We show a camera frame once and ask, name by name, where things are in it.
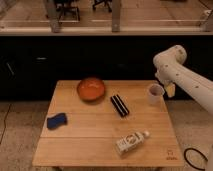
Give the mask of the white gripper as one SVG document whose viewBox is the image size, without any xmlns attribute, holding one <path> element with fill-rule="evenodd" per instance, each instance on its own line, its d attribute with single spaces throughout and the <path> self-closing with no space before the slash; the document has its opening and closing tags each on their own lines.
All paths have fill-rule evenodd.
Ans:
<svg viewBox="0 0 213 171">
<path fill-rule="evenodd" d="M 175 96 L 175 85 L 172 83 L 171 80 L 167 79 L 163 73 L 160 71 L 157 71 L 155 73 L 155 77 L 160 81 L 161 84 L 163 84 L 166 88 L 166 92 L 169 98 L 172 98 Z"/>
</svg>

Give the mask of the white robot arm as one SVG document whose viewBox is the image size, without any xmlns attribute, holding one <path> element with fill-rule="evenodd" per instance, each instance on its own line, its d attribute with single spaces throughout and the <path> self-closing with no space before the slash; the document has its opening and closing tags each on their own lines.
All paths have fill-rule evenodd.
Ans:
<svg viewBox="0 0 213 171">
<path fill-rule="evenodd" d="M 184 66 L 187 52 L 181 45 L 174 45 L 156 54 L 153 64 L 155 77 L 167 89 L 176 84 L 213 115 L 213 81 L 193 72 Z"/>
</svg>

